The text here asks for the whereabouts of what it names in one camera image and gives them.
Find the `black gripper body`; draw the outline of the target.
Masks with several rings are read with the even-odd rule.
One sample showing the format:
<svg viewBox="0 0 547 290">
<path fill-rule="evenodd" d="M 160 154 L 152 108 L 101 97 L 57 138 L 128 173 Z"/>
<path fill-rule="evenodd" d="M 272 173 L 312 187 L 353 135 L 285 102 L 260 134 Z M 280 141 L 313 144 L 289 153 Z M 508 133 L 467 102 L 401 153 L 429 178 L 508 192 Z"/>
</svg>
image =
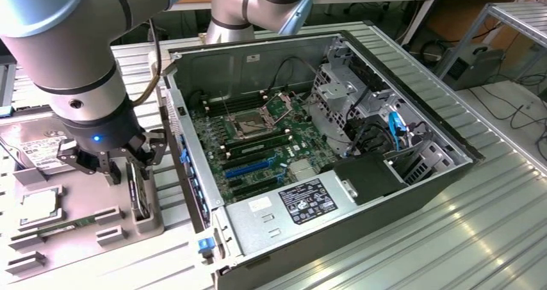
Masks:
<svg viewBox="0 0 547 290">
<path fill-rule="evenodd" d="M 61 120 L 71 137 L 87 152 L 109 152 L 111 157 L 125 157 L 131 138 L 143 133 L 132 101 L 123 101 L 107 117 L 87 122 Z"/>
</svg>

